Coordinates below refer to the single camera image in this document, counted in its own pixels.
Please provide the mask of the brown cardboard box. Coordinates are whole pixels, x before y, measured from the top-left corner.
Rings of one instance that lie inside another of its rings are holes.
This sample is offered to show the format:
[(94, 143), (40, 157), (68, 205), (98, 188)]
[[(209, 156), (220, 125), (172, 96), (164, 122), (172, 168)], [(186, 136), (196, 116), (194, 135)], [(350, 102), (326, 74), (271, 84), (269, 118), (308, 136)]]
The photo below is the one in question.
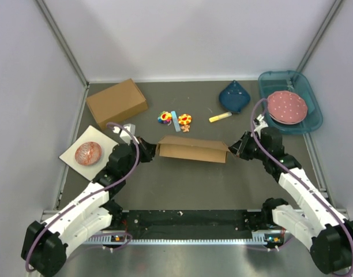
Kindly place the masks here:
[(87, 97), (87, 106), (101, 130), (148, 109), (147, 100), (132, 79)]
[(228, 146), (222, 141), (199, 140), (179, 136), (165, 136), (157, 144), (161, 157), (202, 162), (226, 163)]

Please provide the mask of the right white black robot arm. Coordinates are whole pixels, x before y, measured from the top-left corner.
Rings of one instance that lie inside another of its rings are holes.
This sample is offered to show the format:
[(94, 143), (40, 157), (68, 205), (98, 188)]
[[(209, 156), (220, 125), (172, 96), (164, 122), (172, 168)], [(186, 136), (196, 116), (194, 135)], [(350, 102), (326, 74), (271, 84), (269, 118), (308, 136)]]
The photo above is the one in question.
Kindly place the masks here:
[(261, 208), (265, 227), (280, 226), (289, 231), (308, 249), (322, 273), (346, 268), (353, 273), (353, 220), (335, 209), (311, 183), (301, 164), (286, 153), (277, 129), (265, 127), (260, 132), (245, 132), (228, 149), (241, 159), (261, 161), (266, 172), (302, 210), (296, 212), (283, 199), (267, 199)]

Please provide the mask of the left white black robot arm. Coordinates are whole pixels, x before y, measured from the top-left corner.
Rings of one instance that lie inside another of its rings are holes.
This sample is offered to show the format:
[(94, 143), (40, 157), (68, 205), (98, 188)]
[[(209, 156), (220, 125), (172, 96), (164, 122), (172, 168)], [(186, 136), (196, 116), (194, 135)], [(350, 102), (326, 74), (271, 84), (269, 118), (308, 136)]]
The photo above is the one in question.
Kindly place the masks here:
[(155, 153), (156, 145), (141, 137), (114, 146), (105, 167), (73, 201), (44, 222), (28, 226), (21, 251), (26, 271), (54, 276), (88, 238), (118, 228), (122, 208), (114, 197), (138, 164), (151, 162)]

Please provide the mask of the closed brown cardboard box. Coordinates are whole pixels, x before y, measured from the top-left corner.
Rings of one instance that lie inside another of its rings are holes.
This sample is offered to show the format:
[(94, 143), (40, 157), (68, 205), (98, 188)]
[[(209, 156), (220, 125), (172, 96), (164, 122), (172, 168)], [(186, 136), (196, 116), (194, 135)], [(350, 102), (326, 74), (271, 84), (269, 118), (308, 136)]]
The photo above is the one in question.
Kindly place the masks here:
[(147, 100), (132, 79), (87, 97), (87, 106), (101, 130), (148, 109)]

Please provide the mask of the rainbow plush flower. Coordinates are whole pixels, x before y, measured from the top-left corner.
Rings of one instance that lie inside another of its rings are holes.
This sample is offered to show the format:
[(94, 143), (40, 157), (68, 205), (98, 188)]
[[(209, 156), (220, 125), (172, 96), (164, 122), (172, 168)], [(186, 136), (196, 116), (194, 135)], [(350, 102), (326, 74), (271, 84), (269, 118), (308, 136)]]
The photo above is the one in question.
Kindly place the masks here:
[(168, 111), (163, 111), (162, 113), (159, 114), (157, 121), (158, 123), (162, 123), (162, 124), (170, 124), (172, 121), (172, 115)]

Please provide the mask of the light blue highlighter pen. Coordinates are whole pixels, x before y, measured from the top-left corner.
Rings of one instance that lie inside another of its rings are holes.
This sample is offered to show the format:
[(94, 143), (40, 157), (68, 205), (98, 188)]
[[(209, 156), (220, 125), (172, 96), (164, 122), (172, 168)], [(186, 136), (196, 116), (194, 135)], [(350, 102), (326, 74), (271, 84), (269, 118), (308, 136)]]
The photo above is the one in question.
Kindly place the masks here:
[(172, 116), (172, 122), (173, 122), (173, 126), (175, 128), (175, 131), (176, 132), (180, 132), (181, 131), (181, 127), (180, 127), (180, 124), (179, 124), (179, 121), (178, 121), (178, 116), (177, 116), (176, 112), (172, 111), (171, 112), (171, 116)]

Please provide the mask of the yellow highlighter pen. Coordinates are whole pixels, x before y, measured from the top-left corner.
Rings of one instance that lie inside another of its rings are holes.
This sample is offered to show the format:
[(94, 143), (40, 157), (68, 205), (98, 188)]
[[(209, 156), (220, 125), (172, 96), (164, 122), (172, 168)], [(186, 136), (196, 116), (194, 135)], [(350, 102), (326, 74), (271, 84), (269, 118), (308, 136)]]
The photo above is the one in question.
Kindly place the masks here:
[(213, 123), (213, 122), (216, 122), (216, 121), (219, 121), (219, 120), (228, 118), (228, 117), (230, 117), (230, 116), (232, 116), (232, 113), (231, 113), (231, 112), (222, 113), (222, 114), (219, 114), (219, 115), (210, 117), (210, 118), (209, 118), (209, 122), (210, 122), (210, 123)]

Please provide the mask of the small orange patterned clip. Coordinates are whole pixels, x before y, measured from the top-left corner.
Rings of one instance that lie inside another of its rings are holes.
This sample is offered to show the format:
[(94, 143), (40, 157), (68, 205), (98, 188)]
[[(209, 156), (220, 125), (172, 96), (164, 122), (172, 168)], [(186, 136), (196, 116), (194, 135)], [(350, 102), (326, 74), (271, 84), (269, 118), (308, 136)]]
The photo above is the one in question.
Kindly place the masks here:
[(189, 132), (190, 131), (190, 125), (182, 125), (181, 129), (184, 133)]

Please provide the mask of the orange plush flower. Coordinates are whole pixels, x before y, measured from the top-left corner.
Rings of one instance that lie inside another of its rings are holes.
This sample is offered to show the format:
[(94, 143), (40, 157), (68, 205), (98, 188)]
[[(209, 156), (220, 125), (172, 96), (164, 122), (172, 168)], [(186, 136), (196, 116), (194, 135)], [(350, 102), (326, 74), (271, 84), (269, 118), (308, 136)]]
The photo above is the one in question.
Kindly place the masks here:
[(178, 117), (178, 123), (182, 126), (189, 125), (192, 122), (192, 116), (189, 114), (182, 114)]

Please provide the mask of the dark blue teardrop dish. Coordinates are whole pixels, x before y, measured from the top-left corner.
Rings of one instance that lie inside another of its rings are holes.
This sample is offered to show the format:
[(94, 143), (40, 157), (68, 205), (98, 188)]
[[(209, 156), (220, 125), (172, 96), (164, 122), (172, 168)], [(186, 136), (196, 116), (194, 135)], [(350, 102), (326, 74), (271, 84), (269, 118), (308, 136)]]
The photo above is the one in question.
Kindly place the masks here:
[(240, 83), (233, 80), (219, 93), (218, 100), (227, 111), (241, 113), (251, 101), (251, 97)]

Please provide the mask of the white square board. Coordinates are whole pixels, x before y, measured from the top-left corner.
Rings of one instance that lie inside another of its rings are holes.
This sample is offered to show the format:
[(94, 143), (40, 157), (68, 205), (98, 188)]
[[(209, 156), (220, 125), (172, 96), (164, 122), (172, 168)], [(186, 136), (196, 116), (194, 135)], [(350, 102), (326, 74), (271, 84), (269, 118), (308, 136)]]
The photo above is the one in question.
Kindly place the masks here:
[(90, 181), (105, 167), (117, 144), (104, 133), (89, 126), (59, 158)]

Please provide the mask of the red patterned bowl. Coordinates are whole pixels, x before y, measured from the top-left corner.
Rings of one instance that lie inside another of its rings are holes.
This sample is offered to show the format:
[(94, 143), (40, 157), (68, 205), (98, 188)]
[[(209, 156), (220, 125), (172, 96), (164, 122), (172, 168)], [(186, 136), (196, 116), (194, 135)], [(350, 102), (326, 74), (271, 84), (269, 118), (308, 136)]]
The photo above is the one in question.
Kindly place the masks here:
[(101, 159), (101, 156), (101, 146), (94, 141), (89, 141), (77, 148), (74, 158), (82, 166), (91, 166), (96, 164)]

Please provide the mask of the pink polka dot plate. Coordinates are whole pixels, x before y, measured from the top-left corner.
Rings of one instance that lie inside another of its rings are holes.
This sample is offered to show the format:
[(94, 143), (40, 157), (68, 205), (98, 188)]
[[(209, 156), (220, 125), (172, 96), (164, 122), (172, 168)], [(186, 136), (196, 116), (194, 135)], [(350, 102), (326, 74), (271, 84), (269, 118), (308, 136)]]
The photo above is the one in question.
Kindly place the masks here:
[(268, 113), (272, 119), (285, 125), (295, 125), (307, 116), (306, 102), (290, 91), (276, 91), (267, 97)]

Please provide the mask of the teal transparent plastic bin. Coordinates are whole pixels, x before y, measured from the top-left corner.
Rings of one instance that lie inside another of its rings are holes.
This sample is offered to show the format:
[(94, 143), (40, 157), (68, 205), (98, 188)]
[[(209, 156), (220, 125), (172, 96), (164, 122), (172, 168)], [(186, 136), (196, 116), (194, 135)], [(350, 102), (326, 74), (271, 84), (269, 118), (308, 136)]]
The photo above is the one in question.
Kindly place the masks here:
[(294, 125), (286, 125), (275, 121), (269, 114), (265, 116), (269, 126), (278, 128), (284, 134), (305, 134), (319, 129), (323, 116), (307, 78), (296, 71), (268, 71), (258, 78), (260, 96), (269, 98), (277, 91), (289, 91), (301, 97), (307, 105), (304, 120)]

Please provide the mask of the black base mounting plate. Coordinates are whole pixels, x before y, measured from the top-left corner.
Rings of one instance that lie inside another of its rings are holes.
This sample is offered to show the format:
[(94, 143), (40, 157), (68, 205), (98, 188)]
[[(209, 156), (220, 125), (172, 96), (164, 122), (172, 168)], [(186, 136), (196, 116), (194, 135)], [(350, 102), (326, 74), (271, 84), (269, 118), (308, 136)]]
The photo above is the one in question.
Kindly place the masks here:
[(248, 239), (252, 232), (278, 230), (263, 220), (261, 211), (130, 210), (115, 215), (105, 231), (127, 231), (141, 239)]

